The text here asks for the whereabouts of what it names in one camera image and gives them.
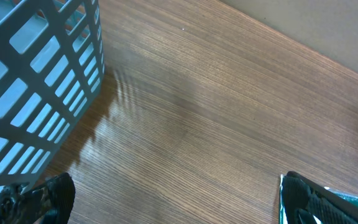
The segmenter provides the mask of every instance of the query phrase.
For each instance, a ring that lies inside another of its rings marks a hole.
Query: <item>gray basket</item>
[[[34,185],[103,74],[98,0],[0,0],[0,191]]]

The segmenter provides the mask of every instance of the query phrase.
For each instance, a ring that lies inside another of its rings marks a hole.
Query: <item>lattice pattern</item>
[[[100,90],[98,0],[0,0],[0,191],[32,187]]]

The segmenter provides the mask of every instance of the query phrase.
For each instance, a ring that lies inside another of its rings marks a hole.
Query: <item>black object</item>
[[[296,172],[288,172],[282,186],[283,205],[289,224],[314,224],[314,219],[310,219],[312,215],[324,224],[358,223],[357,206]]]
[[[66,224],[73,209],[75,187],[67,173],[22,194],[26,184],[5,186],[0,193],[0,223]]]

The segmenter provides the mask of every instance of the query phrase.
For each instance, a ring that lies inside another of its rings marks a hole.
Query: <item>gray wall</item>
[[[358,72],[358,0],[221,0]]]

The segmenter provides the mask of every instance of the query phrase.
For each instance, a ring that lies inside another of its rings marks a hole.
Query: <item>brown wooden surface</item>
[[[100,0],[100,96],[44,177],[72,223],[278,223],[288,170],[358,194],[358,74],[216,0]]]

